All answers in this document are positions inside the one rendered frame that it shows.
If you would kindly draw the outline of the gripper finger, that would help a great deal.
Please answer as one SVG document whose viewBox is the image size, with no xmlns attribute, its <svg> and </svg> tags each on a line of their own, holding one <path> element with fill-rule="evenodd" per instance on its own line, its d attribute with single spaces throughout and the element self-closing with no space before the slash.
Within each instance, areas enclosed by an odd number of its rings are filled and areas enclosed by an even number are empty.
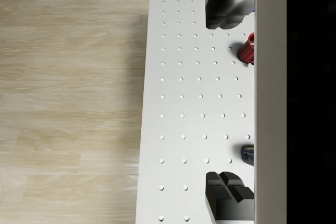
<svg viewBox="0 0 336 224">
<path fill-rule="evenodd" d="M 233 29 L 255 10 L 255 0 L 208 0 L 205 7 L 208 29 Z"/>
<path fill-rule="evenodd" d="M 213 220 L 254 220 L 253 191 L 231 172 L 208 172 L 205 196 Z"/>
</svg>

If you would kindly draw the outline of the flat-sided can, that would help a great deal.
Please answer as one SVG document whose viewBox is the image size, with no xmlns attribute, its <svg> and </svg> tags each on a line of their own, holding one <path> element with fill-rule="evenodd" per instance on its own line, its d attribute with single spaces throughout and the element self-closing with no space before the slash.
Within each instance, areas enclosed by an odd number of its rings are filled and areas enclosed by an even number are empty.
<svg viewBox="0 0 336 224">
<path fill-rule="evenodd" d="M 244 163 L 254 166 L 254 146 L 246 145 L 241 148 L 241 158 Z"/>
</svg>

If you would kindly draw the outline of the red mug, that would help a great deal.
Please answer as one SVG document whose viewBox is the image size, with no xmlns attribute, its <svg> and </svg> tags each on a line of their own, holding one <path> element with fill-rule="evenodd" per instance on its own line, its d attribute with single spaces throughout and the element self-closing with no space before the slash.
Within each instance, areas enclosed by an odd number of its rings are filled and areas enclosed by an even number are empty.
<svg viewBox="0 0 336 224">
<path fill-rule="evenodd" d="M 243 63 L 254 65 L 254 33 L 251 33 L 248 36 L 247 41 L 244 43 L 243 46 L 238 51 L 238 58 Z"/>
</svg>

